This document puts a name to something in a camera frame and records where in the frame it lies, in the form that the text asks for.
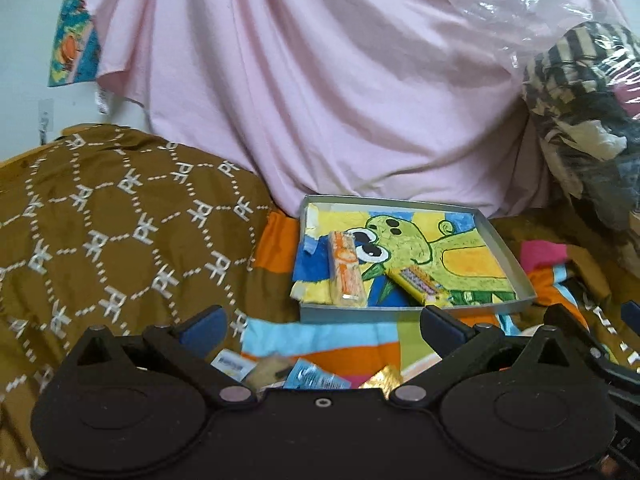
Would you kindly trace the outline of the navy blue stick snack packet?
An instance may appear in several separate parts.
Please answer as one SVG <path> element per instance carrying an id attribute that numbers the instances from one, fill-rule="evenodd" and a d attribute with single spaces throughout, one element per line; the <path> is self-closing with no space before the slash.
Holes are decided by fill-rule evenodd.
<path id="1" fill-rule="evenodd" d="M 254 370 L 257 363 L 244 358 L 239 353 L 229 349 L 222 349 L 212 359 L 210 365 L 237 382 L 242 382 Z"/>

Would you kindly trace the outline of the yellow candy bar packet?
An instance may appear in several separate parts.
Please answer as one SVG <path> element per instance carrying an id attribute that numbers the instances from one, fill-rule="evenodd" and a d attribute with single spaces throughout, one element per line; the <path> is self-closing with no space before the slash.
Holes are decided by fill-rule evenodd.
<path id="1" fill-rule="evenodd" d="M 386 275 L 423 307 L 443 308 L 452 305 L 451 292 L 420 266 L 390 269 Z"/>

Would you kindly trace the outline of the gold foil snack packet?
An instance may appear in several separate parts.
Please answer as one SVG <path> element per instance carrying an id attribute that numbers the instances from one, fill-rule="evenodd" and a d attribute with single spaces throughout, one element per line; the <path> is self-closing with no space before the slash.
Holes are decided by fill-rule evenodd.
<path id="1" fill-rule="evenodd" d="M 373 376 L 363 382 L 359 389 L 380 389 L 384 396 L 389 396 L 402 385 L 401 372 L 393 365 L 386 365 Z"/>

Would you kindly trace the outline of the round cake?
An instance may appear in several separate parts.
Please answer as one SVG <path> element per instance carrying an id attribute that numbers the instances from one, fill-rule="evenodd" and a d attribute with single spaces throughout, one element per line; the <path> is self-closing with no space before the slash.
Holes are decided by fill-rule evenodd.
<path id="1" fill-rule="evenodd" d="M 285 356 L 266 356 L 243 379 L 247 387 L 256 392 L 269 388 L 281 388 L 291 373 L 295 362 Z"/>

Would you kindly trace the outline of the light blue snack packet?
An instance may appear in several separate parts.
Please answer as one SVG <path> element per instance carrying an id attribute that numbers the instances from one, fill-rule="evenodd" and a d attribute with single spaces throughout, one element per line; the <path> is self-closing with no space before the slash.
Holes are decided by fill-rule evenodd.
<path id="1" fill-rule="evenodd" d="M 352 384 L 340 376 L 322 370 L 316 364 L 299 359 L 285 379 L 283 388 L 294 390 L 343 390 Z"/>

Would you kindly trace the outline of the orange bread bar packet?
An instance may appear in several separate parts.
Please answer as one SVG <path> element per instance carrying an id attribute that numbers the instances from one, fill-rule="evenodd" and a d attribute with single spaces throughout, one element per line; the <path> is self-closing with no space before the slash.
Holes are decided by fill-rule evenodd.
<path id="1" fill-rule="evenodd" d="M 341 231 L 329 232 L 330 293 L 337 307 L 364 308 L 368 296 L 364 289 L 356 253 L 355 237 Z"/>

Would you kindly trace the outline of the grey tray with frog drawing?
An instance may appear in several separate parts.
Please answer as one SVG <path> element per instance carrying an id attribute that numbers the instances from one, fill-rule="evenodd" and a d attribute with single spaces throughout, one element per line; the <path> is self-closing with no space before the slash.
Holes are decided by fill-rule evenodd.
<path id="1" fill-rule="evenodd" d="M 334 232 L 352 238 L 365 304 L 333 301 Z M 395 271 L 425 276 L 430 304 L 463 315 L 520 312 L 536 297 L 518 259 L 477 209 L 354 196 L 304 199 L 291 288 L 303 322 L 383 321 L 416 312 L 422 300 L 393 280 Z"/>

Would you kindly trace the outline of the brown PF patterned quilt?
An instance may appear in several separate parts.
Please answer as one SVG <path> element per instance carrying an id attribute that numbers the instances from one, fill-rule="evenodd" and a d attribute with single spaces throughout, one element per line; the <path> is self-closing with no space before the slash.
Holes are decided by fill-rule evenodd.
<path id="1" fill-rule="evenodd" d="M 1 474 L 46 471 L 32 406 L 89 327 L 238 308 L 272 206 L 235 162 L 136 129 L 71 128 L 1 166 Z"/>

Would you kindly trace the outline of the plastic bag of clothes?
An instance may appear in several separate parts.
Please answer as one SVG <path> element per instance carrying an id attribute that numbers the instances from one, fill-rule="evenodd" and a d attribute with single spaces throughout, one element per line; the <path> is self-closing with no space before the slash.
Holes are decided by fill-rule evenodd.
<path id="1" fill-rule="evenodd" d="M 523 98 L 552 176 L 639 272 L 639 38 L 583 22 L 525 67 Z"/>

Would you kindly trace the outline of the pink hanging sheet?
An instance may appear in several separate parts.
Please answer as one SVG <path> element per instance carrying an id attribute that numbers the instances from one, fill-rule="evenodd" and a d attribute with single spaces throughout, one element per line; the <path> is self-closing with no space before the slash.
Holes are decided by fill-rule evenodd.
<path id="1" fill-rule="evenodd" d="M 158 136 L 308 194 L 488 216 L 543 205 L 549 176 L 489 30 L 451 0 L 87 0 L 99 83 Z"/>

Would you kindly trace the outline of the white wall socket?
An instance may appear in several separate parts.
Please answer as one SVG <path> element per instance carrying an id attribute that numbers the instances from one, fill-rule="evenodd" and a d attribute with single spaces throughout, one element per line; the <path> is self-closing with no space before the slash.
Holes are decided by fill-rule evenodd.
<path id="1" fill-rule="evenodd" d="M 48 143 L 48 135 L 53 130 L 54 102 L 43 99 L 38 102 L 38 133 L 41 145 Z"/>

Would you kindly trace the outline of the cartoon anime wall poster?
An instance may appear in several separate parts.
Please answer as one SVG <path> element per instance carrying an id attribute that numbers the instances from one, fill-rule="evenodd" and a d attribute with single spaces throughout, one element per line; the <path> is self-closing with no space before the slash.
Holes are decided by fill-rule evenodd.
<path id="1" fill-rule="evenodd" d="M 53 38 L 48 86 L 94 81 L 100 53 L 86 0 L 63 0 Z"/>

